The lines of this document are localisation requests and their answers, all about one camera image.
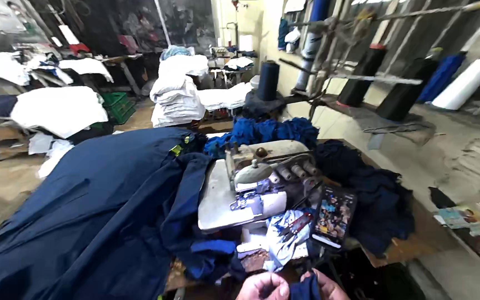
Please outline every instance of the fabric scrap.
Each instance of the fabric scrap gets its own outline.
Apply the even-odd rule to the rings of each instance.
[[[204,152],[216,159],[225,158],[225,145],[253,145],[276,140],[297,140],[309,149],[316,147],[319,129],[312,126],[305,118],[294,118],[284,122],[269,119],[257,123],[254,119],[239,118],[234,120],[232,131],[221,137],[210,138],[205,144]]]

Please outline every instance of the blue garment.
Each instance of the blue garment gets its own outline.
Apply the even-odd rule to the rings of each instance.
[[[444,58],[421,91],[417,102],[433,101],[451,83],[451,78],[463,64],[464,59],[466,59],[465,52]]]
[[[257,123],[253,119],[236,119],[230,133],[210,138],[205,144],[205,154],[217,159],[225,158],[225,145],[253,145],[276,140],[297,140],[309,149],[316,147],[319,130],[305,118],[294,118],[284,122],[269,119]]]
[[[235,243],[197,227],[212,158],[185,153],[196,142],[188,130],[143,129],[65,154],[0,230],[0,299],[155,300],[174,256],[192,278],[225,274]]]
[[[311,274],[303,282],[290,285],[290,300],[322,300],[319,293],[318,278]]]
[[[392,238],[406,240],[414,232],[409,206],[411,191],[402,187],[400,174],[366,165],[360,153],[339,140],[317,146],[316,163],[322,173],[357,195],[350,234],[379,258]]]

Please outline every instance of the crate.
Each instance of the crate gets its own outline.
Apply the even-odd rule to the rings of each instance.
[[[134,103],[127,99],[126,93],[107,93],[101,96],[105,100],[103,107],[115,125],[124,124],[136,111]]]
[[[104,100],[104,106],[110,106],[118,103],[119,101],[127,102],[127,93],[104,93],[101,94]]]

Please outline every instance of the worker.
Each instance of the worker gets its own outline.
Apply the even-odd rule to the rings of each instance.
[[[338,284],[322,272],[312,269],[318,278],[321,300],[349,300],[347,294],[338,286]],[[311,273],[307,272],[301,276],[301,282]],[[290,297],[290,288],[283,277],[275,273],[263,273],[251,276],[244,281],[244,285],[236,297],[236,300],[288,300]]]

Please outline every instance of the hanging garment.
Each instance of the hanging garment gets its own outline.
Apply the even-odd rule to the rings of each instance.
[[[231,272],[236,244],[197,227],[211,161],[190,153],[200,149],[197,136],[176,128],[71,149],[0,229],[0,299],[155,300],[173,257],[193,279]]]

